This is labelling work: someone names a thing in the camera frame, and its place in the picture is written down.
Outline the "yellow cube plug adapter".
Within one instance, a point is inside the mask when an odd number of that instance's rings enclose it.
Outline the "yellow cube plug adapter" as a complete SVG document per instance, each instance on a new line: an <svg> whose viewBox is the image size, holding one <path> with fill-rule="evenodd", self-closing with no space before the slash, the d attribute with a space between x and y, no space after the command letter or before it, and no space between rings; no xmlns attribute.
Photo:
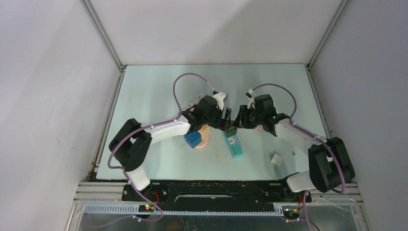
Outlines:
<svg viewBox="0 0 408 231"><path fill-rule="evenodd" d="M198 132L201 134L201 136L208 137L210 134L210 127L208 125L203 125Z"/></svg>

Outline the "teal power strip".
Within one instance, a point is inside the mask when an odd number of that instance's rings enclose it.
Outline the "teal power strip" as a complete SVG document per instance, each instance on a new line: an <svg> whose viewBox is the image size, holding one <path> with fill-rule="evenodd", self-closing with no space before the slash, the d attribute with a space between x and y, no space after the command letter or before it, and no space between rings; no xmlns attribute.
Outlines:
<svg viewBox="0 0 408 231"><path fill-rule="evenodd" d="M232 158L239 158L243 155L243 149L237 135L228 137L224 134L224 139Z"/></svg>

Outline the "pink round power socket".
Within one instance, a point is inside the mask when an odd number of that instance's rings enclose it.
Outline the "pink round power socket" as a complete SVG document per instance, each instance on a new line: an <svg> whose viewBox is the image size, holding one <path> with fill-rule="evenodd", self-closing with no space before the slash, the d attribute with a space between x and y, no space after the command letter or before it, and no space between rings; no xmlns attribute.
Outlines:
<svg viewBox="0 0 408 231"><path fill-rule="evenodd" d="M209 136L202 136L201 137L201 142L195 146L195 149L202 149L205 148L209 143Z"/></svg>

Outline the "blue cube plug adapter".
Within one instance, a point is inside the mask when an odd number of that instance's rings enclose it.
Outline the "blue cube plug adapter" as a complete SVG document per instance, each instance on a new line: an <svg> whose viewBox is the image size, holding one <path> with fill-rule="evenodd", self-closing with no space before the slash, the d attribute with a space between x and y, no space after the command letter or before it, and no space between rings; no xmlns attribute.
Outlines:
<svg viewBox="0 0 408 231"><path fill-rule="evenodd" d="M202 136L199 132L195 131L184 135L185 142L194 149L202 142Z"/></svg>

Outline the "small white plug adapter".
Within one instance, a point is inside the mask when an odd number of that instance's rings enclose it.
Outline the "small white plug adapter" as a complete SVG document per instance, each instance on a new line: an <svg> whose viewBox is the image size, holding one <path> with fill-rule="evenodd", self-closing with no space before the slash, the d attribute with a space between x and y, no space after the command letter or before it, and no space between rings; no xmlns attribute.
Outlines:
<svg viewBox="0 0 408 231"><path fill-rule="evenodd" d="M274 165L280 166L283 162L283 157L280 156L279 154L271 154L269 157L270 162L273 163Z"/></svg>

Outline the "green cube plug adapter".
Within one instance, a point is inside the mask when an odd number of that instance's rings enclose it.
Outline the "green cube plug adapter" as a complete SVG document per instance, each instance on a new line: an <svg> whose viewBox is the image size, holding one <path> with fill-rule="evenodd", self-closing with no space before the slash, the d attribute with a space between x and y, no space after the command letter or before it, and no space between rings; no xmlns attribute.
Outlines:
<svg viewBox="0 0 408 231"><path fill-rule="evenodd" d="M224 131L224 135L226 137L232 137L237 134L238 128L237 127L230 127Z"/></svg>

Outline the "small pink plug adapter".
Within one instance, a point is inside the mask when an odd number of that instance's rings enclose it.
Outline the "small pink plug adapter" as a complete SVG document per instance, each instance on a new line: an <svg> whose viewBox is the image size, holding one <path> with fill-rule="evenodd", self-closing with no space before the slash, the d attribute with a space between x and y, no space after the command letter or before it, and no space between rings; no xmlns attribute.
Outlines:
<svg viewBox="0 0 408 231"><path fill-rule="evenodd" d="M257 131L262 131L263 130L263 126L262 125L258 125L254 128Z"/></svg>

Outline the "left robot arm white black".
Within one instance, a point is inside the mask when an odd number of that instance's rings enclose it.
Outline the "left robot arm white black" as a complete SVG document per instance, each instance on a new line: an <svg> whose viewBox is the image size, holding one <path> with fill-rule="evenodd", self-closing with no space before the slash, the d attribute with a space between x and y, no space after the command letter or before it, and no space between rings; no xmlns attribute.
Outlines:
<svg viewBox="0 0 408 231"><path fill-rule="evenodd" d="M150 145L162 140L184 136L198 132L204 126L226 130L230 125L230 108L224 108L227 94L216 92L212 96L204 96L192 109L181 112L175 119L142 126L132 118L125 122L108 145L111 155L115 158L127 180L133 184L133 193L140 200L151 197L150 179L142 164Z"/></svg>

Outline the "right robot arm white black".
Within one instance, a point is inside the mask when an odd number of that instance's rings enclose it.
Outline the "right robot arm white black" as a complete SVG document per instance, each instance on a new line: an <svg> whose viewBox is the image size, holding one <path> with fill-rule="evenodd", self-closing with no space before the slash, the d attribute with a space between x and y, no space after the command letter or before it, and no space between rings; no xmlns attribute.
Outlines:
<svg viewBox="0 0 408 231"><path fill-rule="evenodd" d="M269 94L247 93L249 103L241 105L234 126L243 129L260 128L283 139L305 153L308 170L285 178L280 196L294 200L301 191L318 190L322 193L343 193L345 184L355 177L345 143L338 137L326 138L297 125L290 116L277 113Z"/></svg>

